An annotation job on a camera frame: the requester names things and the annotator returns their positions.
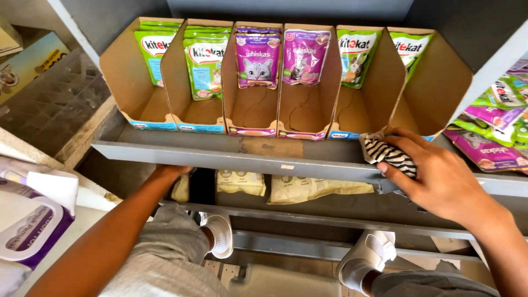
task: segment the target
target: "cardboard compartment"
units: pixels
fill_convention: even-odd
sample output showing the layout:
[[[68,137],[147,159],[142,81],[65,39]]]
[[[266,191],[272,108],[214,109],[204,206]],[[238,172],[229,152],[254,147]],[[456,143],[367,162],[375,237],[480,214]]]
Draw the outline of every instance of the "cardboard compartment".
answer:
[[[161,62],[168,107],[181,132],[225,134],[222,100],[215,96],[201,101],[192,98],[191,81],[183,48],[183,35],[188,25],[233,27],[233,22],[192,18],[183,22],[176,37],[172,40],[172,46],[167,49]]]
[[[99,65],[119,111],[135,127],[177,131],[165,89],[154,86],[134,31],[140,21],[179,22],[180,18],[138,17],[101,55]]]
[[[284,30],[287,29],[327,30],[331,32],[331,38],[319,84],[290,85],[281,80],[278,137],[323,140],[330,127],[341,85],[342,70],[337,35],[333,26],[285,24]]]
[[[449,124],[473,73],[435,30],[388,27],[389,32],[434,34],[424,50],[385,133],[403,127],[432,141]]]
[[[234,35],[236,34],[236,28],[239,26],[282,30],[282,24],[276,23],[235,23],[222,61],[225,124],[230,135],[275,137],[280,83],[275,90],[265,86],[243,89],[238,87],[237,53]],[[278,80],[280,82],[282,79],[282,44],[280,46],[278,72]]]
[[[389,32],[383,27],[337,26],[351,31],[381,31],[361,89],[340,86],[328,139],[357,141],[362,133],[387,126],[398,102],[407,73]]]

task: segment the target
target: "cardboard display box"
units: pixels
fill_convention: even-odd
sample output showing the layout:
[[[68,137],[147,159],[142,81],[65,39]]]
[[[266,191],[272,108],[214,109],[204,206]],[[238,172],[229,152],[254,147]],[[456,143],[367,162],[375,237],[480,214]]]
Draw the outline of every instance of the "cardboard display box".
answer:
[[[284,30],[287,29],[327,30],[331,32],[331,37],[319,84],[290,85],[283,83],[280,76],[278,137],[323,140],[332,121],[341,85],[337,35],[333,26],[285,24]]]
[[[215,96],[211,99],[200,101],[193,100],[192,98],[191,82],[189,80],[183,48],[183,35],[188,25],[233,27],[233,22],[197,20],[192,18],[183,22],[180,30],[178,30],[178,33],[172,40],[172,46],[167,49],[161,61],[168,108],[181,132],[225,134],[222,100]]]
[[[22,46],[20,34],[0,15],[0,57],[20,52],[24,49]]]
[[[275,137],[280,80],[282,79],[282,44],[280,45],[278,80],[275,90],[265,86],[240,89],[238,87],[237,53],[235,51],[236,28],[250,26],[277,28],[282,24],[236,22],[222,61],[222,86],[225,124],[230,135]]]
[[[328,139],[357,141],[360,134],[375,133],[387,126],[402,93],[407,73],[385,28],[340,25],[337,29],[381,31],[378,45],[369,52],[372,61],[361,89],[340,86],[328,132]]]
[[[101,55],[101,71],[119,111],[133,126],[140,129],[177,131],[167,105],[165,89],[152,84],[147,64],[134,36],[134,31],[139,30],[140,21],[183,23],[184,20],[138,17]],[[186,69],[181,73],[184,73],[185,77],[188,76]]]
[[[432,141],[449,124],[473,79],[462,58],[435,30],[388,27],[389,32],[434,34],[384,131],[403,127]]]
[[[70,53],[55,32],[17,26],[25,50],[0,58],[0,104]]]

